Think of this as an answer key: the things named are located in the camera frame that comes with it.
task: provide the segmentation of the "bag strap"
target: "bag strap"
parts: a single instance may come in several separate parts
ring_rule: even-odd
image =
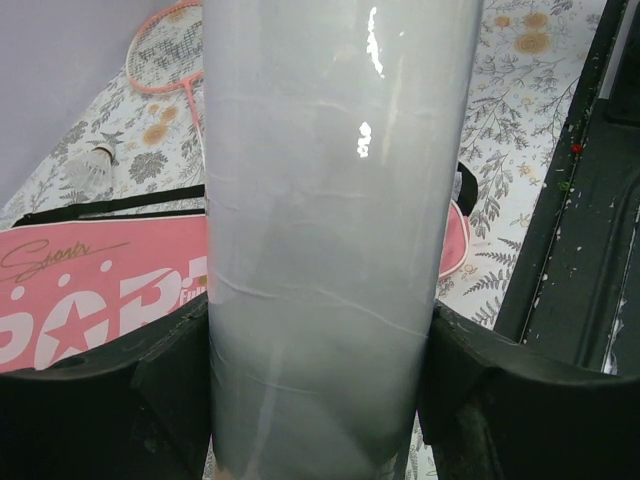
[[[47,223],[70,222],[87,215],[99,215],[117,212],[130,208],[157,205],[158,203],[172,202],[175,200],[187,200],[204,197],[204,185],[176,188],[161,192],[145,193],[127,198],[114,200],[102,200],[91,203],[74,203],[66,207],[54,208],[44,212],[27,213],[13,224],[14,227],[26,225],[42,225]]]

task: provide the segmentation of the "pink racket frame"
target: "pink racket frame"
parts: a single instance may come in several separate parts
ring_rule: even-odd
[[[138,33],[136,33],[135,37],[133,37],[133,40],[131,41],[131,45],[129,46],[129,51],[127,52],[127,61],[125,64],[125,69],[127,73],[127,78],[129,78],[129,82],[131,83],[131,85],[136,90],[140,90],[143,93],[160,95],[160,94],[172,92],[174,90],[179,89],[180,87],[183,87],[187,91],[187,99],[189,100],[189,107],[191,108],[191,117],[193,118],[193,124],[195,125],[196,130],[198,132],[198,138],[200,139],[200,144],[202,145],[202,132],[200,131],[200,118],[198,117],[198,111],[196,110],[196,102],[195,102],[195,99],[193,98],[192,85],[194,81],[202,78],[202,76],[204,75],[204,70],[200,70],[199,72],[194,73],[193,75],[183,78],[177,83],[174,83],[172,85],[166,85],[164,87],[145,87],[144,85],[141,85],[138,82],[136,82],[129,72],[129,57],[131,55],[131,49],[136,44],[138,37],[140,37],[140,35],[142,35],[145,31],[147,31],[151,25],[155,24],[162,17],[166,17],[170,13],[185,7],[202,7],[202,1],[201,0],[183,0],[180,3],[177,3],[169,8],[165,8],[161,12],[157,13],[156,15],[151,17],[149,20],[147,20],[144,23],[144,25],[142,25],[142,27],[140,27],[140,30],[138,30]]]

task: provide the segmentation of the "plastic wrap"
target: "plastic wrap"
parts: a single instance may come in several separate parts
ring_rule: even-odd
[[[481,3],[205,2],[219,478],[404,479]]]

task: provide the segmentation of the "badminton racket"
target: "badminton racket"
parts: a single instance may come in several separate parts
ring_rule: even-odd
[[[204,74],[202,49],[202,3],[183,0],[142,25],[129,47],[125,69],[131,85],[143,93],[161,95],[185,89],[204,163],[200,117],[193,97],[193,84]]]

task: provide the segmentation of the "black strap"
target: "black strap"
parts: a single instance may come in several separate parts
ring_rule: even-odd
[[[70,222],[87,215],[99,215],[117,212],[130,208],[157,205],[158,203],[172,202],[175,200],[187,200],[190,198],[204,197],[204,185],[176,188],[162,192],[145,193],[127,198],[115,200],[103,200],[92,203],[75,203],[66,207],[54,208],[38,213],[27,213],[13,226],[42,225],[47,223]]]
[[[458,163],[458,171],[462,174],[462,189],[458,195],[458,207],[462,215],[468,217],[478,203],[478,180],[463,164]]]

